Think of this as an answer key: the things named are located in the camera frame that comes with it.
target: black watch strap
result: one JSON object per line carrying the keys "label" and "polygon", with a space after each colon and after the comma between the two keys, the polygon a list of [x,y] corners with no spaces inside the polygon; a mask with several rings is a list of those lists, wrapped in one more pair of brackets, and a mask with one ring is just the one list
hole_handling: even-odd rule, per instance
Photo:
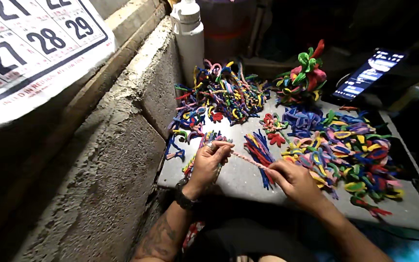
{"label": "black watch strap", "polygon": [[176,185],[176,202],[185,210],[191,210],[196,201],[188,199],[183,193],[182,188],[189,182],[187,177],[181,179]]}

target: pile of pipe cleaners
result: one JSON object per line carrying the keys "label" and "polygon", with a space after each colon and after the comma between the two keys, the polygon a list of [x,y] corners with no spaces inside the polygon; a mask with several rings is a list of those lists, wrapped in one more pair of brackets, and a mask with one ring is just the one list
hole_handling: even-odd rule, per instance
{"label": "pile of pipe cleaners", "polygon": [[[227,139],[226,137],[223,137],[221,135],[221,131],[216,133],[213,130],[211,132],[208,132],[208,133],[204,134],[204,136],[201,138],[200,146],[198,146],[198,148],[201,148],[201,147],[203,147],[203,146],[205,146],[208,143],[213,142],[213,141],[227,141],[229,143],[232,143],[231,139]],[[193,162],[195,161],[195,156],[196,156],[196,154],[192,157],[192,159],[189,161],[189,163],[182,169],[182,172],[184,173],[184,175],[186,177],[192,176]],[[219,171],[221,170],[221,167],[222,167],[222,165],[219,164],[218,174],[219,174]]]}
{"label": "pile of pipe cleaners", "polygon": [[282,157],[306,167],[319,188],[338,198],[335,187],[345,180],[345,190],[352,194],[353,205],[367,209],[372,216],[392,214],[368,204],[363,197],[369,195],[375,202],[385,197],[401,199],[403,190],[398,189],[395,178],[400,169],[388,155],[391,135],[378,135],[376,128],[364,117],[366,111],[354,110],[358,117],[329,111],[326,117],[316,112],[302,110],[300,106],[286,108],[283,121],[291,125],[294,140],[289,143]]}
{"label": "pile of pipe cleaners", "polygon": [[261,134],[259,129],[258,133],[253,132],[253,135],[246,134],[244,137],[247,142],[243,144],[243,147],[255,161],[255,163],[252,164],[255,164],[260,169],[263,187],[269,190],[269,185],[273,185],[274,182],[265,170],[268,169],[269,165],[274,163],[276,159],[274,159],[269,151],[266,137]]}
{"label": "pile of pipe cleaners", "polygon": [[274,82],[279,88],[277,94],[280,97],[278,104],[300,104],[311,98],[318,100],[320,89],[326,83],[326,73],[319,69],[323,65],[319,58],[323,50],[324,40],[321,39],[314,51],[310,47],[308,53],[298,55],[300,66],[276,76]]}
{"label": "pile of pipe cleaners", "polygon": [[[176,108],[177,116],[168,126],[171,133],[166,148],[166,159],[180,157],[184,161],[185,150],[175,144],[177,136],[181,142],[190,144],[195,137],[203,137],[201,131],[205,124],[205,114],[212,122],[221,122],[228,118],[230,126],[244,123],[249,117],[259,117],[263,105],[270,98],[268,81],[262,82],[256,74],[244,76],[242,63],[238,71],[231,70],[233,62],[224,67],[205,60],[204,69],[195,67],[194,87],[176,84],[177,90],[183,91],[180,107]],[[170,153],[171,146],[177,152]]]}

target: smartphone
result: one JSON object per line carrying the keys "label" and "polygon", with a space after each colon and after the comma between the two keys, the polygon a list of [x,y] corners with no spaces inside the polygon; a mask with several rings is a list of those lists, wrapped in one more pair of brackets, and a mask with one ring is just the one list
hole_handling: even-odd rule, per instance
{"label": "smartphone", "polygon": [[375,49],[374,55],[368,59],[367,63],[351,74],[332,95],[348,101],[355,99],[404,58],[405,54],[402,52]]}

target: calendar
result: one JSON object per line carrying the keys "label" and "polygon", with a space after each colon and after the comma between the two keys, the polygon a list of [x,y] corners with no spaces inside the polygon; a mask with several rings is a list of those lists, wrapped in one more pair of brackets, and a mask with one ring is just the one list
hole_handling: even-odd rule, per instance
{"label": "calendar", "polygon": [[88,0],[0,0],[0,127],[60,93],[116,48]]}

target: gray table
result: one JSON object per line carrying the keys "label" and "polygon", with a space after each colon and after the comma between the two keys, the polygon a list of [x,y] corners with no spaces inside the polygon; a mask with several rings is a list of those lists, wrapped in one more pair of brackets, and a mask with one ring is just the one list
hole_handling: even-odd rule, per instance
{"label": "gray table", "polygon": [[[283,106],[275,107],[275,99],[271,98],[267,101],[264,106],[264,110],[259,113],[261,119],[265,116],[266,113],[276,112],[279,116],[285,111]],[[339,107],[333,104],[329,104],[323,101],[318,101],[317,105],[321,107],[323,113],[326,114],[329,112],[329,109],[338,111]],[[355,112],[349,113],[350,115],[356,116]],[[393,133],[394,137],[400,138],[395,126],[392,124],[390,118],[383,112],[381,112],[383,119],[390,123],[388,125],[389,129]],[[241,152],[247,156],[249,154],[243,148],[243,143],[245,134],[258,131],[262,126],[259,124],[260,118],[251,117],[244,124],[236,124],[232,127],[229,126],[229,121],[227,118],[224,118],[221,123],[213,123],[207,119],[206,125],[203,126],[203,133],[209,132],[211,130],[221,131],[223,136],[226,136],[228,139],[234,140],[234,150]],[[290,127],[283,130],[284,133],[290,132]],[[165,163],[162,167],[158,185],[167,188],[174,188],[177,182],[184,177],[182,168],[190,161],[193,155],[196,153],[200,143],[200,138],[195,138],[190,141],[190,145],[187,143],[181,143],[176,140],[176,145],[185,150],[185,161],[182,162],[180,158],[172,158],[170,160],[165,160]],[[286,145],[282,145],[281,148],[278,148],[276,145],[269,146],[271,154],[279,159],[281,158],[280,153],[285,151]],[[419,169],[416,165],[416,162],[409,154],[412,163],[415,165],[416,170],[419,173]],[[390,211],[393,215],[383,217],[384,221],[395,226],[419,229],[419,193],[413,186],[410,181],[401,180],[402,189],[405,192],[404,199],[401,202],[396,202],[391,199],[385,199],[381,201],[378,206],[384,210]],[[338,185],[337,194],[339,200],[334,200],[330,197],[329,194],[324,192],[327,198],[329,198],[335,206],[348,218],[358,219],[362,221],[369,222],[378,222],[374,217],[372,217],[368,211],[363,208],[354,206],[350,203],[350,194],[346,192],[343,188],[343,181]],[[222,194],[240,198],[253,200],[264,203],[271,203],[276,205],[291,206],[290,201],[287,199],[285,194],[279,187],[275,187],[273,190],[266,190],[263,188],[263,182],[259,169],[249,164],[242,159],[232,156],[229,159],[229,163],[226,164],[222,169],[219,175],[219,178],[216,184],[221,189]],[[368,198],[369,203],[373,203],[371,198]]]}

